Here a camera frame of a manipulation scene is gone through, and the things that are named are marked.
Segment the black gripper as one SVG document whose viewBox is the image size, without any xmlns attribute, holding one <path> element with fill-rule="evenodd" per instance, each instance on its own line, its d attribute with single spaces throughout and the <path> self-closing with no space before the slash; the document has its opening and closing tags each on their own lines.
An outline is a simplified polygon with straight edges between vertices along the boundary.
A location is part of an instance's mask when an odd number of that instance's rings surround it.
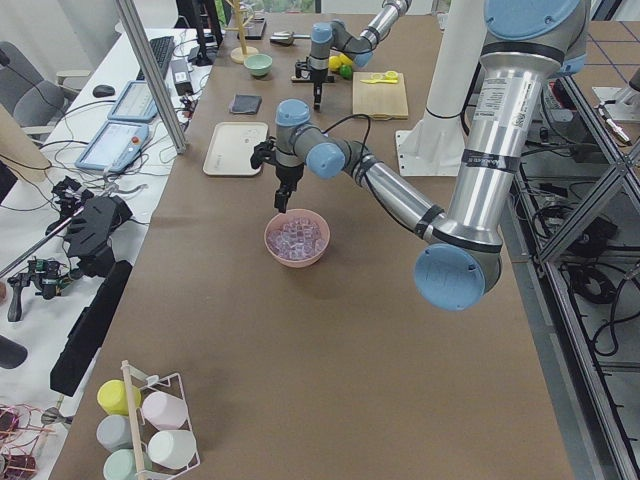
<svg viewBox="0 0 640 480">
<path fill-rule="evenodd" d="M 322 104 L 322 89 L 326 80 L 326 70 L 311 68 L 310 79 L 313 84 L 314 109 L 319 109 Z"/>
<path fill-rule="evenodd" d="M 297 191 L 298 182 L 304 174 L 304 165 L 285 166 L 276 163 L 276 177 L 280 181 L 280 186 L 274 194 L 274 208 L 279 213 L 286 212 L 286 203 L 289 202 L 291 196 Z"/>
</svg>

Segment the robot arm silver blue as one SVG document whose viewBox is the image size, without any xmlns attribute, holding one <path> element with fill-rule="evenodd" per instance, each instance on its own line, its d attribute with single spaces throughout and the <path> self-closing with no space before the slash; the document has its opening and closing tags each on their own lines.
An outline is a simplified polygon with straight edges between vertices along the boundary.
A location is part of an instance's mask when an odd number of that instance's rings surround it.
<svg viewBox="0 0 640 480">
<path fill-rule="evenodd" d="M 552 78 L 577 73 L 586 59 L 587 1 L 455 1 L 440 45 L 423 117 L 396 135 L 398 165 L 378 159 L 364 141 L 337 139 L 313 124 L 329 58 L 365 66 L 409 10 L 385 1 L 359 34 L 339 19 L 311 29 L 304 67 L 313 100 L 282 101 L 264 162 L 287 207 L 305 171 L 348 174 L 399 225 L 427 244 L 414 269 L 420 294 L 449 311 L 476 304 L 498 282 L 502 209 L 519 168 L 534 110 Z"/>
<path fill-rule="evenodd" d="M 341 20 L 315 23 L 311 30 L 311 49 L 307 67 L 313 84 L 314 109 L 319 110 L 323 84 L 327 81 L 332 50 L 345 54 L 357 66 L 365 66 L 376 47 L 388 36 L 394 23 L 410 9 L 411 0 L 386 0 L 381 11 L 359 36 L 348 32 Z"/>
</svg>

